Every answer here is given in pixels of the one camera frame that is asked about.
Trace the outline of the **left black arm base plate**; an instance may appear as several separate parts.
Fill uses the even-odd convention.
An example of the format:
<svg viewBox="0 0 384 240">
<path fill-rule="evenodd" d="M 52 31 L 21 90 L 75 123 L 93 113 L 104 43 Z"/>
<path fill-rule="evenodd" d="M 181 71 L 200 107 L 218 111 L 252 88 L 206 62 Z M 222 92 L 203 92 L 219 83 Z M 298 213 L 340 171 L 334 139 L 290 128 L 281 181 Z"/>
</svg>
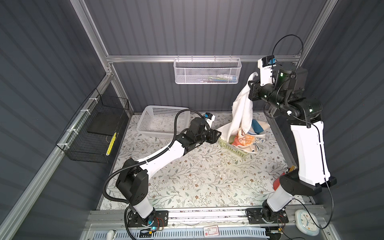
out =
<svg viewBox="0 0 384 240">
<path fill-rule="evenodd" d="M 153 210 L 146 218 L 142 218 L 136 212 L 128 214 L 128 227 L 166 227 L 168 225 L 169 211 Z"/>
</svg>

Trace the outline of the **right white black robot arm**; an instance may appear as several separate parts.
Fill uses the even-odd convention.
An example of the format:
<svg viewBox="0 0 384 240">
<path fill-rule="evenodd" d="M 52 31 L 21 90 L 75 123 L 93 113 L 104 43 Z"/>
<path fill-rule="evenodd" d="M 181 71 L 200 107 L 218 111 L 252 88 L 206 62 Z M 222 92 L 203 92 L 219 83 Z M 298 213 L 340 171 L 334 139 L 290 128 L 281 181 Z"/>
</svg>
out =
<svg viewBox="0 0 384 240">
<path fill-rule="evenodd" d="M 303 96 L 301 90 L 288 88 L 292 71 L 279 70 L 273 78 L 271 66 L 260 69 L 261 79 L 251 81 L 249 98 L 263 100 L 287 118 L 295 138 L 299 166 L 280 177 L 280 186 L 264 201 L 261 215 L 266 223 L 274 223 L 295 195 L 315 196 L 323 188 L 336 184 L 327 166 L 322 121 L 323 106 L 316 99 Z"/>
</svg>

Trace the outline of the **green plastic towel basket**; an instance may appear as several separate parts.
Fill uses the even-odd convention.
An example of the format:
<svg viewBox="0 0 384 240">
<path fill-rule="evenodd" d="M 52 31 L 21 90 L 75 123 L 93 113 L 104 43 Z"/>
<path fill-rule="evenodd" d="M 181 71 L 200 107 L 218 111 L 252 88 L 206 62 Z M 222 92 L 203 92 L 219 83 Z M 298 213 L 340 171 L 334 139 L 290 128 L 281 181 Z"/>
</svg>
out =
<svg viewBox="0 0 384 240">
<path fill-rule="evenodd" d="M 222 140 L 221 138 L 218 139 L 218 143 L 220 145 L 220 147 L 226 149 L 226 150 L 229 150 L 230 152 L 236 154 L 237 156 L 241 157 L 241 158 L 245 158 L 246 156 L 249 156 L 250 154 L 225 142 L 224 140 Z"/>
</svg>

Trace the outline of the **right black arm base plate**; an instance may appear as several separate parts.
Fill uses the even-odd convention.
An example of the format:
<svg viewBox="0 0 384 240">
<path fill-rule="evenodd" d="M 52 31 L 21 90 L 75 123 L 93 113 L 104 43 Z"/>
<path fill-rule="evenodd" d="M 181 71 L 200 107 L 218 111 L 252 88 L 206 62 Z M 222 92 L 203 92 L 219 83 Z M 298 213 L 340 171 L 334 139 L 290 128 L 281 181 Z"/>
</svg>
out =
<svg viewBox="0 0 384 240">
<path fill-rule="evenodd" d="M 248 208 L 245 210 L 250 224 L 287 224 L 288 215 L 284 210 L 273 212 L 269 208 Z"/>
</svg>

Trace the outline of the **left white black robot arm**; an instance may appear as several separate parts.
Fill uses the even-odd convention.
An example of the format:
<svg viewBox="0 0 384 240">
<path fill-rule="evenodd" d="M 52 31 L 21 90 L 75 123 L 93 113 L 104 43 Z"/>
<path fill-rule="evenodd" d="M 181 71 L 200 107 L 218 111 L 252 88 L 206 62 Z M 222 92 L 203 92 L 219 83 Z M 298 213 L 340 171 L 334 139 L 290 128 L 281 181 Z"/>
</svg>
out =
<svg viewBox="0 0 384 240">
<path fill-rule="evenodd" d="M 184 112 L 195 113 L 198 117 L 191 120 L 188 128 L 178 133 L 178 118 Z M 183 157 L 203 143 L 215 144 L 222 133 L 212 128 L 214 120 L 215 115 L 212 113 L 202 115 L 191 109 L 180 110 L 173 121 L 171 142 L 139 161 L 128 159 L 121 169 L 107 177 L 102 188 L 103 196 L 112 202 L 127 204 L 146 225 L 150 225 L 154 221 L 156 210 L 148 199 L 149 180 L 167 164 Z M 114 177 L 117 177 L 116 187 L 124 196 L 122 199 L 107 193 L 107 186 Z"/>
</svg>

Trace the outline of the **white terry towel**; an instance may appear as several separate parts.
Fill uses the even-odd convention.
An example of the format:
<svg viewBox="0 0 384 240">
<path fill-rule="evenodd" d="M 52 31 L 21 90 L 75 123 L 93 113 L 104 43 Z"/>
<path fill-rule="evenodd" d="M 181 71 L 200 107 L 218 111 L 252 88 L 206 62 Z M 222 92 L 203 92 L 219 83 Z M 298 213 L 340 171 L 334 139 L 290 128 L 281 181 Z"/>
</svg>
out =
<svg viewBox="0 0 384 240">
<path fill-rule="evenodd" d="M 253 120 L 253 102 L 249 99 L 251 87 L 248 83 L 258 77 L 258 73 L 252 73 L 246 85 L 237 95 L 232 105 L 232 121 L 220 128 L 218 131 L 222 133 L 221 139 L 229 142 L 231 136 L 244 137 L 252 127 Z"/>
</svg>

